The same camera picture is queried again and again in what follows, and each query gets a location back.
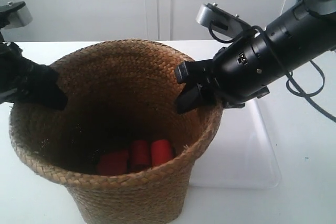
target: red object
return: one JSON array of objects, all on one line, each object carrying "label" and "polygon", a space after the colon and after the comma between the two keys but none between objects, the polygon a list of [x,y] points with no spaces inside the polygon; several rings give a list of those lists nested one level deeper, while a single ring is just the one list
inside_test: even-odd
[{"label": "red object", "polygon": [[149,143],[145,140],[136,140],[131,144],[131,172],[137,173],[151,167]]},{"label": "red object", "polygon": [[117,176],[127,173],[128,150],[104,154],[96,167],[102,176]]},{"label": "red object", "polygon": [[152,165],[159,166],[174,158],[173,147],[166,139],[157,140],[151,146]]}]

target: white table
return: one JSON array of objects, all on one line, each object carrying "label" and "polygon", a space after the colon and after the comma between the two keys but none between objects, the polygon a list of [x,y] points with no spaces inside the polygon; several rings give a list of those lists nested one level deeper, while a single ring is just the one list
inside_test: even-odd
[{"label": "white table", "polygon": [[[221,47],[215,41],[166,41],[197,59],[210,58]],[[25,42],[24,56],[49,64],[92,42]],[[325,72],[324,91],[315,98],[336,114],[336,55],[316,59]],[[320,84],[309,65],[295,72],[306,91]],[[336,125],[302,98],[290,94],[282,78],[259,100],[282,181],[269,190],[188,189],[181,216],[172,223],[315,224],[336,222]],[[9,105],[0,106],[0,223],[83,224],[67,191],[34,175],[16,157],[8,137]]]}]

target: clear plastic tray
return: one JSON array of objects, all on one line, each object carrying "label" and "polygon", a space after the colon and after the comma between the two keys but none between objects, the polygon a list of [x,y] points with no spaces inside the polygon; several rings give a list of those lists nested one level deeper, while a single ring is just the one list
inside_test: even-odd
[{"label": "clear plastic tray", "polygon": [[276,187],[280,170],[255,100],[223,113],[207,151],[192,170],[190,185],[266,189]]}]

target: woven basket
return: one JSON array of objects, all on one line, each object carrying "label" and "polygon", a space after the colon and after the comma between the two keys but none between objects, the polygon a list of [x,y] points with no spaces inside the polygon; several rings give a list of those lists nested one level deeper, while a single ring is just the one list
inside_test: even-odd
[{"label": "woven basket", "polygon": [[[61,58],[51,66],[60,73],[58,85],[68,105],[59,112],[15,104],[10,136],[16,154],[36,174],[64,185],[86,223],[174,220],[194,162],[222,115],[220,105],[176,114],[182,85],[174,69],[183,60],[192,59],[146,40],[103,42]],[[128,147],[133,139],[159,138],[172,142],[177,153],[172,161],[139,173],[95,174],[99,153]]]}]

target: white wall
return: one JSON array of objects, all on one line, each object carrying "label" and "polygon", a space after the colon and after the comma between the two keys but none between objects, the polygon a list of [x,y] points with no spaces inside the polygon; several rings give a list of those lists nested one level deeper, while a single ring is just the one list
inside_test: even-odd
[{"label": "white wall", "polygon": [[0,4],[8,1],[25,1],[34,21],[2,30],[7,40],[102,41],[210,39],[195,21],[202,3],[217,2],[247,22],[265,26],[280,14],[285,0],[0,0]]}]

